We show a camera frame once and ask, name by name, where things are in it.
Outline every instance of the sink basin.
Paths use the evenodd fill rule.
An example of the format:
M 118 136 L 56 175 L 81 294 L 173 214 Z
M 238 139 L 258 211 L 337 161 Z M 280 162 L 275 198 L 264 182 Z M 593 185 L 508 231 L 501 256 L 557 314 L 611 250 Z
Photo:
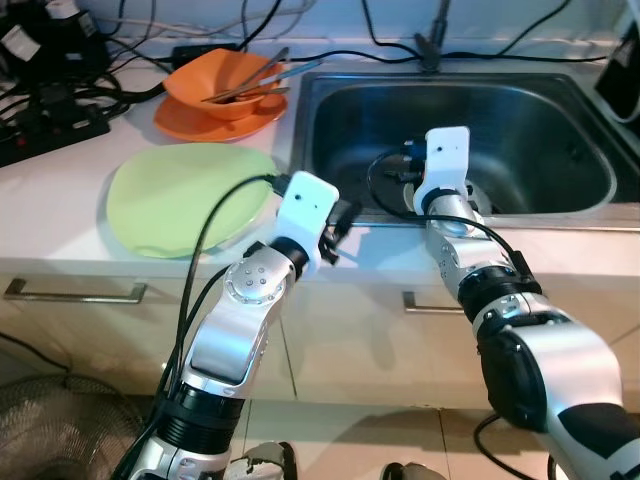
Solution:
M 640 199 L 637 156 L 567 76 L 312 73 L 300 99 L 292 169 L 311 171 L 342 198 L 361 201 L 359 224 L 406 223 L 371 199 L 369 164 L 390 153 L 375 189 L 390 207 L 407 210 L 412 187 L 384 172 L 407 170 L 408 163 L 391 154 L 432 128 L 458 125 L 471 132 L 467 179 L 489 224 L 591 226 L 585 213 Z

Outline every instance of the white countertop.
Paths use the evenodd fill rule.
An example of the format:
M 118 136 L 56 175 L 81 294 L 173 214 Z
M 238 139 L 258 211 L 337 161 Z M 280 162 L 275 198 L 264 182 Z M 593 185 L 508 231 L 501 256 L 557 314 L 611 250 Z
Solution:
M 122 73 L 126 89 L 144 90 L 162 78 L 143 63 L 136 65 Z M 386 72 L 413 71 L 415 66 L 340 62 L 321 68 Z M 589 93 L 597 67 L 447 61 L 443 70 L 569 73 Z M 283 171 L 290 160 L 299 78 L 293 79 L 290 86 L 286 115 L 237 142 L 272 155 Z M 138 105 L 115 119 L 107 135 L 0 169 L 0 273 L 139 278 L 184 275 L 186 259 L 146 258 L 125 250 L 114 238 L 104 215 L 105 195 L 119 165 L 149 146 L 180 143 L 153 126 L 153 113 L 161 100 Z M 263 216 L 268 219 L 273 214 L 272 209 Z M 250 227 L 243 239 L 208 252 L 199 276 L 209 276 L 219 266 L 236 260 L 255 240 L 268 240 L 269 223 L 263 220 Z M 640 286 L 640 234 L 509 229 L 499 233 L 523 251 L 540 280 L 562 283 L 571 278 L 581 283 Z M 342 244 L 341 254 L 335 268 L 322 268 L 314 280 L 440 284 L 435 263 L 424 248 L 421 229 L 357 227 Z

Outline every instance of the fan grille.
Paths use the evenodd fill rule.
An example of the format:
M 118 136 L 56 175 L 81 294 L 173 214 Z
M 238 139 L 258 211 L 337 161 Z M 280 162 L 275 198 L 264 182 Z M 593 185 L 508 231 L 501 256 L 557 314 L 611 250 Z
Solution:
M 109 479 L 141 419 L 117 390 L 78 375 L 0 388 L 0 478 Z

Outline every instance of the floor tile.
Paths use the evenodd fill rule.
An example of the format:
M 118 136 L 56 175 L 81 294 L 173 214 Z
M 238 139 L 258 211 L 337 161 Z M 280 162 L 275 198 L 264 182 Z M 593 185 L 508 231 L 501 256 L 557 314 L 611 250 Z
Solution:
M 300 480 L 379 480 L 391 462 L 449 479 L 437 410 L 253 401 L 245 448 L 265 441 L 293 444 Z
M 473 443 L 473 430 L 489 412 L 443 410 L 440 412 L 451 480 L 486 478 L 513 480 L 513 476 L 482 456 Z M 533 478 L 547 478 L 547 452 L 528 432 L 517 430 L 498 420 L 482 433 L 491 453 L 503 462 Z M 558 469 L 558 480 L 567 477 Z

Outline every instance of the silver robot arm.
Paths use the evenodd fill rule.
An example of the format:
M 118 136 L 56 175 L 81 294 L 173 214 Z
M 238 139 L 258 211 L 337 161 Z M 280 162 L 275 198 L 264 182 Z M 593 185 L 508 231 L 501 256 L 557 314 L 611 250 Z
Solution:
M 227 270 L 222 296 L 198 326 L 183 360 L 178 394 L 164 404 L 129 479 L 282 478 L 285 466 L 279 460 L 285 452 L 277 444 L 255 452 L 256 462 L 243 457 L 227 468 L 230 443 L 284 298 L 322 259 L 335 263 L 333 250 L 359 212 L 358 206 L 348 209 L 329 232 L 327 218 L 337 200 L 332 185 L 306 172 L 293 176 L 274 240 Z
M 482 218 L 467 202 L 469 131 L 427 133 L 420 214 Z M 479 228 L 428 221 L 427 249 L 473 325 L 489 401 L 534 432 L 572 480 L 640 479 L 640 428 L 622 407 L 618 361 L 595 332 L 553 306 L 520 252 Z

